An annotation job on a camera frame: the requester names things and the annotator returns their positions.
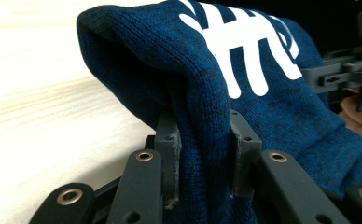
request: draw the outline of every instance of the wooden table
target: wooden table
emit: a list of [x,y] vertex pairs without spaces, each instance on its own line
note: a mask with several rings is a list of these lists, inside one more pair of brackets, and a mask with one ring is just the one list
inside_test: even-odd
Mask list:
[[50,192],[119,177],[153,130],[90,73],[76,18],[102,4],[0,0],[0,223],[28,223]]

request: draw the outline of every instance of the knit hat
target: knit hat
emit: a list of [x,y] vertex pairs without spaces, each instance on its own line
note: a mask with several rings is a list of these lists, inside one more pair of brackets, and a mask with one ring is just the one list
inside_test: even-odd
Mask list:
[[362,137],[301,77],[321,58],[293,21],[170,0],[89,9],[77,33],[86,65],[137,118],[155,129],[161,111],[175,115],[180,202],[165,223],[257,222],[251,200],[230,197],[230,109],[320,187],[344,193],[362,183]]

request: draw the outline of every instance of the white logo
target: white logo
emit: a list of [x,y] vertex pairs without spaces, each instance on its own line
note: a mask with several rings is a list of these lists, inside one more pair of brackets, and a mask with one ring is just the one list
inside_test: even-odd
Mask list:
[[[196,15],[189,1],[180,0],[180,2],[186,5]],[[235,15],[236,20],[224,23],[219,10],[214,5],[200,4],[207,16],[207,29],[203,30],[197,21],[186,14],[180,14],[179,17],[186,25],[198,31],[204,37],[207,48],[219,64],[228,86],[228,94],[231,98],[237,99],[242,93],[233,74],[230,61],[230,49],[239,47],[243,47],[246,74],[254,94],[263,96],[268,92],[269,87],[263,75],[259,59],[258,41],[262,39],[267,39],[273,58],[278,62],[289,79],[297,79],[302,76],[298,66],[293,64],[286,54],[278,37],[280,36],[281,41],[287,45],[285,36],[281,33],[277,35],[275,29],[265,17],[255,11],[251,11],[254,16],[250,17],[245,11],[239,8],[229,7]],[[298,56],[299,49],[292,34],[282,21],[275,17],[272,18],[283,24],[288,35],[291,37],[289,50],[295,59]]]

